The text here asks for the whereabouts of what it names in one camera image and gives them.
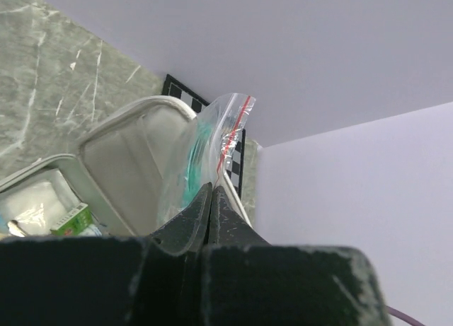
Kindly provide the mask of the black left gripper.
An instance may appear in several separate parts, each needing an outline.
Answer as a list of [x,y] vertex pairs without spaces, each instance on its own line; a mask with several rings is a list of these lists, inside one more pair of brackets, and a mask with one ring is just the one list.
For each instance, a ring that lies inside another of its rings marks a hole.
[[211,182],[149,237],[3,240],[1,324],[391,324],[360,251],[269,246]]

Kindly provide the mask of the small green medicine box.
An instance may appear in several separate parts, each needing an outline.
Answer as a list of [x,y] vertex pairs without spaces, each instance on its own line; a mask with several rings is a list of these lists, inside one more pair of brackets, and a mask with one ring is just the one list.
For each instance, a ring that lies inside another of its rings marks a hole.
[[80,203],[58,222],[50,227],[50,233],[57,236],[78,235],[93,223],[89,206]]

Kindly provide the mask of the large gauze plastic bag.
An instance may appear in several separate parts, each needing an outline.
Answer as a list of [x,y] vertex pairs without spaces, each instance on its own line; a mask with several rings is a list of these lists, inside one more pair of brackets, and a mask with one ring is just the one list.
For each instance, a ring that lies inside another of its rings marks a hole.
[[28,235],[47,235],[80,202],[59,170],[42,171],[1,193],[1,227],[14,220]]

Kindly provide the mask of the white medicine kit case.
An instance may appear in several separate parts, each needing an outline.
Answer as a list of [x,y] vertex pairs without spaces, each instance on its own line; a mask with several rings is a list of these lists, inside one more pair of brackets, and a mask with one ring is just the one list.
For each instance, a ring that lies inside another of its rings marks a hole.
[[[196,115],[171,96],[134,101],[92,129],[76,154],[50,156],[19,170],[1,182],[1,193],[57,169],[93,216],[88,228],[68,236],[148,235],[159,228],[156,216],[171,148]],[[30,236],[14,220],[1,227],[1,235]]]

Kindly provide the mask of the small gauze zip bag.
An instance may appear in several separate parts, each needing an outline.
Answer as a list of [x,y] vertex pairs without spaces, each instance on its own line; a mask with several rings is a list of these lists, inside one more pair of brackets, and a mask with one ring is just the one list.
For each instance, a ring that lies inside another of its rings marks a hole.
[[226,169],[233,165],[239,134],[255,102],[254,97],[241,93],[222,95],[183,129],[164,171],[156,216],[159,228],[188,208],[201,187],[209,183],[223,187],[233,208],[250,223]]

